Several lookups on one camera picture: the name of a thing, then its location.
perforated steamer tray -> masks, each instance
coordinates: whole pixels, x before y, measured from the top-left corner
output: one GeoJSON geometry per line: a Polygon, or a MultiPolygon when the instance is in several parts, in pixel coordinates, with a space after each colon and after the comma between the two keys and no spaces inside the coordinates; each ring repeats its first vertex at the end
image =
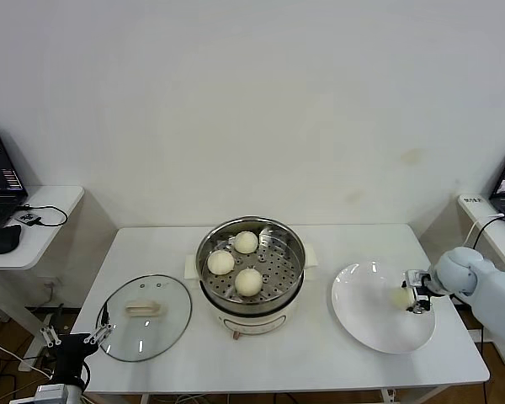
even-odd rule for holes
{"type": "Polygon", "coordinates": [[[305,249],[289,227],[248,216],[211,231],[199,246],[196,266],[205,293],[217,305],[236,314],[258,314],[275,310],[294,297],[303,277],[305,249]],[[256,252],[242,254],[234,249],[234,239],[240,231],[252,231],[258,236],[256,252]],[[207,258],[216,250],[226,250],[234,257],[234,270],[229,274],[214,275],[208,270],[207,258]],[[234,286],[236,276],[245,268],[255,268],[262,275],[263,287],[252,297],[239,295],[234,286]]]}

black mouse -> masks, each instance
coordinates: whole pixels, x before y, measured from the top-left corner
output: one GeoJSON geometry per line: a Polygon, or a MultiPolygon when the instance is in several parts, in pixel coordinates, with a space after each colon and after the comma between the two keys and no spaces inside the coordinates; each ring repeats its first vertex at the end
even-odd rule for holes
{"type": "Polygon", "coordinates": [[[20,225],[0,229],[0,254],[9,253],[19,245],[20,225]]]}

robotic arm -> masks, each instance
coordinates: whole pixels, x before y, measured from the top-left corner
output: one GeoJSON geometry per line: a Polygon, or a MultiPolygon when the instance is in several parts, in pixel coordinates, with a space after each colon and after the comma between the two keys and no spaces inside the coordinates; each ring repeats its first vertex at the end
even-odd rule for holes
{"type": "Polygon", "coordinates": [[[457,247],[428,272],[407,271],[405,278],[402,287],[412,291],[409,311],[429,311],[431,298],[454,294],[471,306],[484,327],[505,342],[505,272],[477,251],[457,247]]]}
{"type": "Polygon", "coordinates": [[[10,404],[82,404],[86,384],[81,378],[82,363],[95,354],[112,331],[106,322],[91,334],[58,336],[53,327],[41,329],[47,348],[56,355],[56,368],[48,385],[40,385],[35,396],[10,401],[10,404]]]}

wooden floor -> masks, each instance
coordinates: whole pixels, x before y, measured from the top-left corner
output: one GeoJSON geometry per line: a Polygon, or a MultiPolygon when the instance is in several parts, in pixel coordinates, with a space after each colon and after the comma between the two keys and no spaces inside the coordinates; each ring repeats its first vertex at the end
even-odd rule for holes
{"type": "MultiPolygon", "coordinates": [[[[478,328],[479,323],[468,312],[462,313],[462,318],[467,327],[478,328]]],[[[74,315],[65,315],[62,324],[71,326],[74,323],[74,315]]],[[[14,321],[0,323],[0,344],[10,351],[16,351],[17,354],[23,354],[31,340],[30,335],[14,321]]],[[[2,360],[10,359],[5,353],[0,354],[2,360]]],[[[505,366],[498,357],[496,350],[490,343],[485,343],[484,347],[485,361],[492,375],[491,380],[486,384],[486,393],[489,404],[505,404],[505,366]]],[[[43,384],[45,379],[36,372],[23,373],[18,372],[18,362],[4,362],[0,364],[0,371],[3,375],[16,375],[17,388],[23,387],[30,383],[23,390],[17,393],[17,398],[32,396],[35,393],[37,385],[43,384]]],[[[0,397],[7,395],[13,391],[13,377],[0,377],[0,397]]],[[[397,396],[402,397],[405,391],[398,391],[397,396]]],[[[151,404],[158,402],[167,402],[172,404],[175,401],[175,396],[154,396],[151,399],[151,404]]],[[[266,394],[246,394],[246,395],[231,395],[231,404],[272,404],[276,400],[277,404],[295,404],[292,400],[296,400],[299,404],[335,404],[335,403],[360,403],[360,402],[375,402],[380,399],[377,391],[353,391],[353,392],[328,392],[328,393],[292,393],[291,397],[284,393],[277,394],[274,397],[271,393],[266,394]]],[[[13,396],[9,395],[0,399],[0,404],[7,404],[13,396]]],[[[131,404],[140,403],[139,396],[126,396],[125,399],[131,404]]],[[[206,395],[197,399],[199,404],[226,404],[226,395],[206,395]]],[[[194,401],[186,401],[188,404],[193,404],[194,401]]],[[[481,404],[484,403],[482,385],[465,385],[450,387],[443,393],[435,396],[428,401],[429,404],[481,404]]]]}

table leg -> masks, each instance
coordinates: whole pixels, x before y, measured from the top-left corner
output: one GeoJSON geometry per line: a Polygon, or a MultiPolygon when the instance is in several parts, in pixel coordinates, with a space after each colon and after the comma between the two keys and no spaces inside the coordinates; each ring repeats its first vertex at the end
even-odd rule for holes
{"type": "MultiPolygon", "coordinates": [[[[499,357],[502,359],[503,364],[505,365],[505,344],[499,341],[498,338],[495,338],[487,328],[485,328],[483,332],[483,341],[485,343],[494,344],[499,357]]],[[[474,343],[481,343],[481,330],[469,330],[469,333],[474,343]]]]}
{"type": "MultiPolygon", "coordinates": [[[[45,316],[45,320],[43,320],[43,325],[48,326],[49,323],[51,322],[51,318],[52,318],[52,315],[47,314],[45,316]]],[[[37,338],[34,338],[32,340],[32,343],[30,344],[30,346],[28,347],[28,349],[24,353],[24,357],[23,357],[24,362],[21,362],[19,364],[19,372],[31,372],[32,369],[28,366],[28,364],[30,366],[35,366],[35,362],[37,362],[37,358],[34,358],[34,359],[27,359],[27,358],[33,358],[33,357],[39,356],[44,347],[46,347],[46,343],[41,342],[41,340],[39,340],[37,338]]]]}
{"type": "Polygon", "coordinates": [[[438,385],[435,387],[416,387],[411,389],[402,399],[401,404],[421,404],[447,389],[449,385],[438,385]]]}
{"type": "Polygon", "coordinates": [[[381,399],[384,402],[395,402],[396,392],[391,389],[381,389],[381,399]]]}
{"type": "Polygon", "coordinates": [[[34,338],[43,341],[40,329],[43,323],[26,308],[17,296],[11,294],[0,284],[0,311],[13,318],[22,328],[31,333],[34,338]]]}

